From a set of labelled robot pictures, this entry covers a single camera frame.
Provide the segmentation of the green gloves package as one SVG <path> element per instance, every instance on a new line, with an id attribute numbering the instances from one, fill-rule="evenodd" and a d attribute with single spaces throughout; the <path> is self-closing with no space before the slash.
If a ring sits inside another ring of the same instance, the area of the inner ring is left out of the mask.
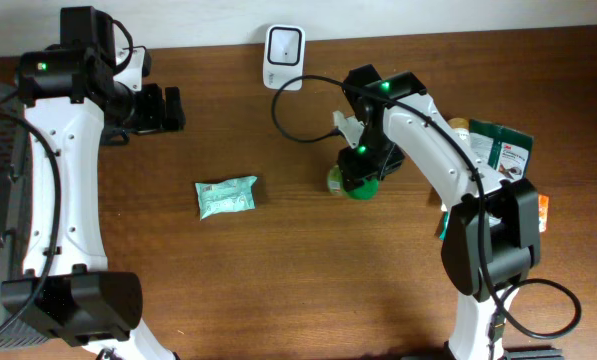
<path id="1" fill-rule="evenodd" d="M 533 137 L 503 125 L 469 119 L 471 150 L 514 182 L 526 176 Z"/>

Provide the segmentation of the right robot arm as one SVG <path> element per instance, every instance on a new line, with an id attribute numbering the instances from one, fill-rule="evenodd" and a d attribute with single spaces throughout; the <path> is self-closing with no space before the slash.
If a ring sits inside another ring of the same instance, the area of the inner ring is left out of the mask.
<path id="1" fill-rule="evenodd" d="M 342 90 L 354 114 L 337 159 L 341 191 L 370 199 L 410 158 L 449 212 L 441 258 L 458 292 L 456 322 L 430 358 L 503 358 L 511 302 L 540 260 L 537 191 L 480 159 L 413 73 L 384 79 L 365 65 L 348 73 Z"/>

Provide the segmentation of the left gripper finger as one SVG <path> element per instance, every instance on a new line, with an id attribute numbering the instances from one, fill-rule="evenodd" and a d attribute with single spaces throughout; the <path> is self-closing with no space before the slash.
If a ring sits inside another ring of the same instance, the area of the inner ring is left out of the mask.
<path id="1" fill-rule="evenodd" d="M 167 131 L 182 131 L 186 125 L 186 117 L 179 88 L 167 87 L 165 97 L 166 118 L 163 120 L 163 127 Z"/>
<path id="2" fill-rule="evenodd" d="M 135 94 L 133 129 L 137 134 L 161 132 L 165 118 L 163 92 L 157 84 L 147 84 Z"/>

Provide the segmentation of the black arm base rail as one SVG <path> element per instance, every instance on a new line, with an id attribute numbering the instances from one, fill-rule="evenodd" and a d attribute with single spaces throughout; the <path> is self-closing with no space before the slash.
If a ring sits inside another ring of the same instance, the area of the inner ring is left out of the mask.
<path id="1" fill-rule="evenodd" d="M 406 355 L 401 360 L 454 360 L 448 350 L 427 354 Z M 504 350 L 501 360 L 565 360 L 563 351 L 556 348 L 526 348 Z"/>

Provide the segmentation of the green lidded jar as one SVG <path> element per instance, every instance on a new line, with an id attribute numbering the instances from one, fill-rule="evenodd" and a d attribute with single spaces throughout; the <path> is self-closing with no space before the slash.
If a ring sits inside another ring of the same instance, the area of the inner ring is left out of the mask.
<path id="1" fill-rule="evenodd" d="M 332 195 L 362 201 L 371 200 L 380 187 L 380 181 L 376 178 L 356 181 L 345 177 L 338 165 L 329 170 L 326 183 Z"/>

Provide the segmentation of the white tube with tan cap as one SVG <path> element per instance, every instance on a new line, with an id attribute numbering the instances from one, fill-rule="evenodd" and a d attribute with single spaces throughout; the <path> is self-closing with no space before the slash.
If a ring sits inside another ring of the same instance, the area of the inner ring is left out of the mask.
<path id="1" fill-rule="evenodd" d="M 447 121 L 448 125 L 454 130 L 454 132 L 458 135 L 458 137 L 467 144 L 468 147 L 471 146 L 471 134 L 469 131 L 469 121 L 465 118 L 452 118 Z"/>

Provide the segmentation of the teal wipes packet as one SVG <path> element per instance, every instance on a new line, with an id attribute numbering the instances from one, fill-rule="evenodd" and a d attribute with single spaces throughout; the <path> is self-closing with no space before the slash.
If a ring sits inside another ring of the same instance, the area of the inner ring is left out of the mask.
<path id="1" fill-rule="evenodd" d="M 200 219 L 255 209 L 253 185 L 256 181 L 256 176 L 245 176 L 219 183 L 195 183 Z"/>

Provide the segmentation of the orange snack packet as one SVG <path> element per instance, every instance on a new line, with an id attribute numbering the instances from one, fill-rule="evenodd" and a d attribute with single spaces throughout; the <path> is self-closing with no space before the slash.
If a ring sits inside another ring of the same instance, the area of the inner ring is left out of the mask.
<path id="1" fill-rule="evenodd" d="M 543 194 L 539 195 L 539 231 L 541 233 L 547 230 L 548 212 L 549 212 L 549 197 Z"/>

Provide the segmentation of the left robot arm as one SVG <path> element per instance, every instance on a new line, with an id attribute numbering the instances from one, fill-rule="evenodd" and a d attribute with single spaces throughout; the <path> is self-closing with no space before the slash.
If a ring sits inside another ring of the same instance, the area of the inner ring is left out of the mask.
<path id="1" fill-rule="evenodd" d="M 151 58 L 91 6 L 60 12 L 60 40 L 21 56 L 18 124 L 31 150 L 31 229 L 23 276 L 2 284 L 14 319 L 100 359 L 171 359 L 143 317 L 140 280 L 112 272 L 99 225 L 98 155 L 131 135 L 177 132 L 180 92 L 147 82 Z"/>

